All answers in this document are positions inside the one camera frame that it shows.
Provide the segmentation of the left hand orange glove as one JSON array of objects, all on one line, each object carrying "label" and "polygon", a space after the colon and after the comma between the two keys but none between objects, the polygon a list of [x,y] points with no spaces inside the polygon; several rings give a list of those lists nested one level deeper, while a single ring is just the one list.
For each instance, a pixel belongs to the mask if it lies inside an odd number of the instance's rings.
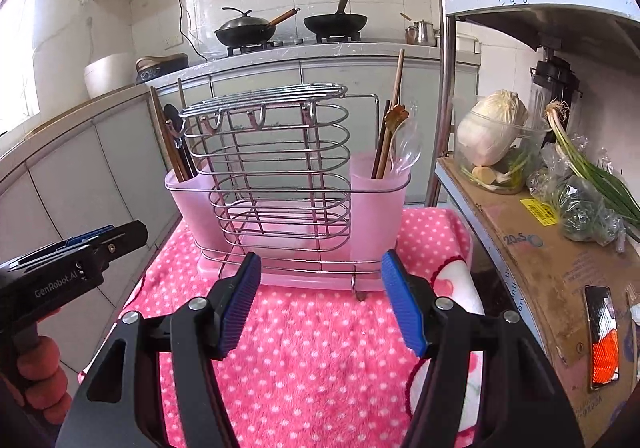
[{"label": "left hand orange glove", "polygon": [[37,345],[19,356],[18,372],[29,382],[27,390],[14,395],[22,406],[30,405],[43,413],[44,420],[61,425],[70,410],[72,397],[68,394],[68,379],[60,364],[60,350],[52,338],[40,336]]}]

